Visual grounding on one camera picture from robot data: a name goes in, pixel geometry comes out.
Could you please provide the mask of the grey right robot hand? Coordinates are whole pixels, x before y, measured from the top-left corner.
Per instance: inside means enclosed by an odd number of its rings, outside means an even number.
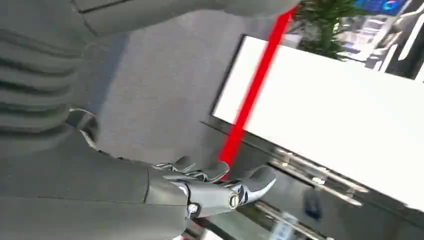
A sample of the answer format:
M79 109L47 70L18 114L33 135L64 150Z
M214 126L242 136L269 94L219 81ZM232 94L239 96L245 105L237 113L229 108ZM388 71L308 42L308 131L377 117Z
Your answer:
M118 158L67 123L84 49L96 39L216 10L253 17L295 0L3 0L0 3L0 237L171 240L192 218L232 212L274 185L265 167L219 183Z

